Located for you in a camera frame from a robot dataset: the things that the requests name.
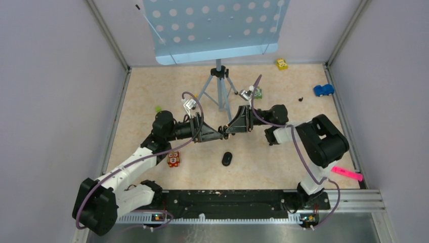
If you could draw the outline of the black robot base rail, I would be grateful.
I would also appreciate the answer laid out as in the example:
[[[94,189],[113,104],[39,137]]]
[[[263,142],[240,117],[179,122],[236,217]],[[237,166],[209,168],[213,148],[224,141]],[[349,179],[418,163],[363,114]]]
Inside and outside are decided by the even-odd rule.
[[[157,193],[142,210],[165,210],[175,219],[204,214],[216,220],[286,219],[292,213],[330,210],[326,192],[308,199],[296,190],[169,190]]]

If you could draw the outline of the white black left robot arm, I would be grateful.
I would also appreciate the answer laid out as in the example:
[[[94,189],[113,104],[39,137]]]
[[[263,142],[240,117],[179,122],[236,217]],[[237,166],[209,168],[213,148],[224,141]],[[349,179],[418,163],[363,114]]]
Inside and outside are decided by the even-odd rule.
[[[223,137],[221,130],[217,131],[204,122],[201,113],[196,113],[186,122],[176,121],[170,111],[157,113],[152,131],[128,159],[97,179],[86,178],[81,182],[72,211],[76,228],[87,228],[103,236],[118,217],[141,206],[150,209],[160,207],[161,187],[153,181],[144,181],[132,189],[128,186],[174,151],[171,141],[186,139],[185,144],[188,145]]]

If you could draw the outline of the earbuds case base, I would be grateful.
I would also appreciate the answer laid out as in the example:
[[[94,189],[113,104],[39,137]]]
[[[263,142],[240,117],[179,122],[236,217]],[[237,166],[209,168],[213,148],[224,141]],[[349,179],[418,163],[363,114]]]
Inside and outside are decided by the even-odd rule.
[[[223,136],[223,139],[225,140],[229,139],[229,134],[227,133],[227,129],[228,129],[227,125],[219,126],[218,128],[218,132]]]

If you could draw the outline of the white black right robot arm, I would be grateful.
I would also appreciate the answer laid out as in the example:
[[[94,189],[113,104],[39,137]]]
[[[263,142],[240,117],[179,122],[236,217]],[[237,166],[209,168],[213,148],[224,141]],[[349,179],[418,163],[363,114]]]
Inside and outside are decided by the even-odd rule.
[[[269,125],[264,131],[269,145],[292,141],[307,171],[297,186],[296,201],[300,207],[309,209],[317,202],[317,194],[324,189],[331,169],[349,151],[350,144],[324,114],[298,126],[288,122],[285,105],[274,105],[269,110],[241,105],[235,117],[219,127],[219,132],[227,139],[231,134],[251,132],[255,126]]]

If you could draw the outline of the black earbuds charging case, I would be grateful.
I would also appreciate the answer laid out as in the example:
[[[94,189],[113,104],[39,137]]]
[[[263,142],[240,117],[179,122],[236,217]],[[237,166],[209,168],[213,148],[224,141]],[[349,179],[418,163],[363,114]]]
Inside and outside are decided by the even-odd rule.
[[[231,164],[233,154],[231,152],[225,152],[222,158],[222,165],[229,166]]]

